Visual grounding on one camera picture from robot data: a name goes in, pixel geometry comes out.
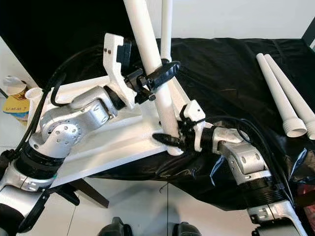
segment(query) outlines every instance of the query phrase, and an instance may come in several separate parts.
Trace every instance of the white tiled floor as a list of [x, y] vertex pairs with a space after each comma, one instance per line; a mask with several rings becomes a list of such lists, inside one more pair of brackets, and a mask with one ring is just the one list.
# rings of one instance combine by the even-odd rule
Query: white tiled floor
[[[0, 98], [1, 107], [3, 103], [4, 99]], [[0, 152], [15, 148], [24, 130], [13, 117], [1, 112]], [[244, 210], [222, 211], [171, 184], [167, 195], [167, 186], [163, 187], [165, 182], [92, 178], [86, 181], [110, 201], [108, 209], [81, 193], [79, 206], [53, 194], [35, 227], [20, 235], [95, 236], [114, 216], [130, 224], [135, 236], [171, 236], [174, 224], [182, 221], [195, 225], [203, 236], [251, 235], [255, 228]]]

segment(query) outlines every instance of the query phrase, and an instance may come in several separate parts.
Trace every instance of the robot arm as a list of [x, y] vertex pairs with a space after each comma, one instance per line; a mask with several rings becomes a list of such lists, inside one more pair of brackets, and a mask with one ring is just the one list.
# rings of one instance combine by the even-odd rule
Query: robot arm
[[[6, 168], [0, 181], [0, 234], [15, 235], [30, 230], [42, 213], [49, 198], [48, 189], [71, 148], [84, 135], [115, 118], [124, 106], [132, 109], [135, 103], [154, 100], [156, 89], [173, 78], [179, 69], [178, 62], [166, 62], [150, 75], [144, 75], [143, 70], [137, 68], [123, 77], [117, 66], [118, 47], [127, 47], [122, 43], [119, 36], [105, 36], [104, 65], [107, 65], [111, 83], [77, 96], [70, 104], [47, 111], [40, 121], [40, 131], [30, 136]], [[117, 58], [110, 57], [112, 54], [117, 54]], [[270, 234], [274, 230], [270, 223], [289, 219], [291, 235], [306, 236], [263, 156], [244, 139], [248, 138], [244, 132], [209, 125], [195, 100], [183, 107], [180, 118], [180, 138], [166, 134], [153, 137], [182, 150], [208, 149], [225, 156], [244, 193], [252, 222], [261, 225], [256, 229], [257, 235], [275, 235]]]
[[284, 187], [275, 181], [264, 157], [246, 133], [205, 123], [205, 115], [194, 100], [184, 106], [180, 116], [181, 138], [166, 134], [153, 137], [183, 150], [204, 149], [224, 156], [243, 193], [251, 221], [260, 225], [253, 235], [307, 235], [284, 194]]

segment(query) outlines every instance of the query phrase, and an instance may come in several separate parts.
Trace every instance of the screw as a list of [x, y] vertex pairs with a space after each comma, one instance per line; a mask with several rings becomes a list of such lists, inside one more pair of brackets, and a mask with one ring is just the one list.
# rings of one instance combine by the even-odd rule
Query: screw
[[140, 81], [141, 85], [144, 86], [147, 84], [147, 80], [144, 76], [139, 76], [138, 81]]
[[156, 99], [156, 95], [154, 93], [149, 95], [149, 100], [154, 101]]

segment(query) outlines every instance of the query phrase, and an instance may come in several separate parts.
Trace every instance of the white pipe with threaded end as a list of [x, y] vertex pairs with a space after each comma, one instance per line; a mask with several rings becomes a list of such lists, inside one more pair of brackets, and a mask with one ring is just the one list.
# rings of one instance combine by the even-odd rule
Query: white pipe with threaded end
[[272, 72], [275, 74], [279, 84], [284, 90], [289, 101], [293, 105], [296, 113], [304, 122], [307, 128], [307, 135], [309, 139], [315, 140], [315, 114], [311, 108], [307, 105], [303, 97], [296, 90], [294, 85], [290, 82], [288, 77], [280, 69], [277, 63], [272, 59], [269, 54], [265, 55], [266, 61], [268, 62]]
[[307, 132], [305, 124], [297, 117], [264, 55], [259, 53], [256, 55], [256, 58], [283, 120], [283, 129], [286, 135], [291, 138], [304, 135]]
[[[124, 0], [126, 11], [136, 40], [140, 57], [149, 75], [162, 66], [158, 45], [154, 36], [148, 8], [145, 0]], [[167, 83], [157, 88], [155, 105], [163, 131], [173, 137], [179, 137], [178, 123], [175, 117], [173, 101]], [[177, 147], [167, 147], [170, 155], [183, 153]]]
[[162, 26], [161, 26], [161, 58], [172, 61], [172, 14], [173, 0], [162, 0]]

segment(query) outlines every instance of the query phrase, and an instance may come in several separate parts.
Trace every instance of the black tablecloth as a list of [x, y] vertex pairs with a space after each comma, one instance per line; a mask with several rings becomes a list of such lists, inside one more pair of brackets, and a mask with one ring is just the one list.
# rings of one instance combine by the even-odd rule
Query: black tablecloth
[[[102, 47], [78, 57], [68, 80], [104, 75]], [[132, 61], [139, 56], [135, 49]], [[288, 138], [282, 119], [256, 61], [269, 53], [315, 111], [315, 53], [301, 39], [173, 39], [172, 59], [182, 63], [177, 75], [190, 99], [207, 117], [229, 115], [257, 124], [287, 179], [315, 184], [315, 145], [306, 135]], [[228, 164], [209, 152], [170, 156], [162, 152], [93, 177], [126, 180], [166, 180], [195, 198], [222, 209], [244, 209], [246, 204]]]

